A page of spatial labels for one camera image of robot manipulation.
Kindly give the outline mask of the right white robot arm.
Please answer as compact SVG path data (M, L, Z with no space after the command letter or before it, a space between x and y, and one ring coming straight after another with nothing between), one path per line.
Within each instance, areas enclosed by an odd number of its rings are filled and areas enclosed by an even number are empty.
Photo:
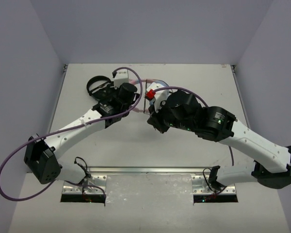
M150 87L145 98L152 102L148 124L160 133L176 128L204 140L234 148L253 159L244 166L210 168L208 185L222 190L234 183L258 182L282 189L291 184L291 146L279 146L245 126L234 114L218 106L207 107L184 89L169 94L168 87Z

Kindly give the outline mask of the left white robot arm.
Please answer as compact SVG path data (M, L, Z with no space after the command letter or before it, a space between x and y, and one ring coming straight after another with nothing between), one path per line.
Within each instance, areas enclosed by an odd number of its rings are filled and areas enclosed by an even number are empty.
M129 114L128 109L139 96L136 86L123 83L80 118L52 136L45 138L31 136L32 143L27 146L25 152L25 164L41 184L48 184L54 180L83 183L90 177L86 168L77 163L60 162L59 158L91 134L104 130L126 117Z

